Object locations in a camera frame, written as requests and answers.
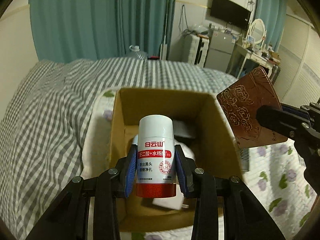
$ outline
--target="television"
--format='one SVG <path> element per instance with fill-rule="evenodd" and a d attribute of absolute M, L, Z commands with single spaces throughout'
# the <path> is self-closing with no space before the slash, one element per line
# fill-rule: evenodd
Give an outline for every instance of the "television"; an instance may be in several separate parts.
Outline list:
<path fill-rule="evenodd" d="M 251 12 L 230 0 L 213 0 L 210 16 L 247 30 Z"/>

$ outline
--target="curtain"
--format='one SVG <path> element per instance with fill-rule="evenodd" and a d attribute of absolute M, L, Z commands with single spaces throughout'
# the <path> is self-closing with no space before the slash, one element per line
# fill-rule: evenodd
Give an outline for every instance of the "curtain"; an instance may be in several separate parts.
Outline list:
<path fill-rule="evenodd" d="M 168 45 L 173 2 L 169 0 Z M 149 56 L 159 55 L 167 0 L 29 0 L 29 4 L 39 60 L 121 57 L 130 45 L 139 45 Z"/>
<path fill-rule="evenodd" d="M 267 30 L 266 46 L 277 51 L 287 10 L 287 0 L 257 0 L 255 19 L 262 19 Z"/>

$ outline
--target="red bottle base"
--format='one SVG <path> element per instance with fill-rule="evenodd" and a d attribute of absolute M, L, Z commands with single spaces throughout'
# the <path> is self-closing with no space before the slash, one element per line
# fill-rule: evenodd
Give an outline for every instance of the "red bottle base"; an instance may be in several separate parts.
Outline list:
<path fill-rule="evenodd" d="M 137 196 L 146 198 L 165 198 L 176 195 L 177 184 L 137 183 Z"/>

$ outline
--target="cardboard box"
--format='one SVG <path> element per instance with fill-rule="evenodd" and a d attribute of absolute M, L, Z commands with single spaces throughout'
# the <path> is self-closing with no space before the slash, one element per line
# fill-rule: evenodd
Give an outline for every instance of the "cardboard box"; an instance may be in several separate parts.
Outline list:
<path fill-rule="evenodd" d="M 132 139 L 138 133 L 140 119 L 150 114 L 162 114 L 196 126 L 197 136 L 190 148 L 198 167 L 216 177 L 236 175 L 242 178 L 239 158 L 215 100 L 210 94 L 191 91 L 119 90 L 112 119 L 110 167 L 127 155 Z M 134 190 L 128 199 L 117 199 L 120 231 L 163 231 L 191 226 L 196 203 L 193 199 L 185 201 L 189 204 L 188 209 L 169 210 L 152 205 L 152 199 L 137 197 Z"/>

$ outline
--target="screw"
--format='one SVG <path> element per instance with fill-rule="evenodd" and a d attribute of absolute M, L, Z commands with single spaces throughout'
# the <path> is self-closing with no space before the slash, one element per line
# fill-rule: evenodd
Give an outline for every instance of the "screw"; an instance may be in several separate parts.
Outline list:
<path fill-rule="evenodd" d="M 72 179 L 72 182 L 73 183 L 78 183 L 78 182 L 80 182 L 81 181 L 81 177 L 80 176 L 75 176 L 75 177 L 73 177 L 73 179 Z"/>
<path fill-rule="evenodd" d="M 239 183 L 240 179 L 239 179 L 237 176 L 232 176 L 232 177 L 231 177 L 231 181 L 232 181 L 233 183 Z"/>
<path fill-rule="evenodd" d="M 308 125 L 306 122 L 301 123 L 301 125 L 302 125 L 304 128 L 309 129 L 309 125 Z"/>
<path fill-rule="evenodd" d="M 111 168 L 108 172 L 109 174 L 114 175 L 118 173 L 118 170 L 116 168 Z"/>
<path fill-rule="evenodd" d="M 202 168 L 196 168 L 196 169 L 195 169 L 195 173 L 196 173 L 196 174 L 204 174 L 204 169 L 202 169 Z"/>

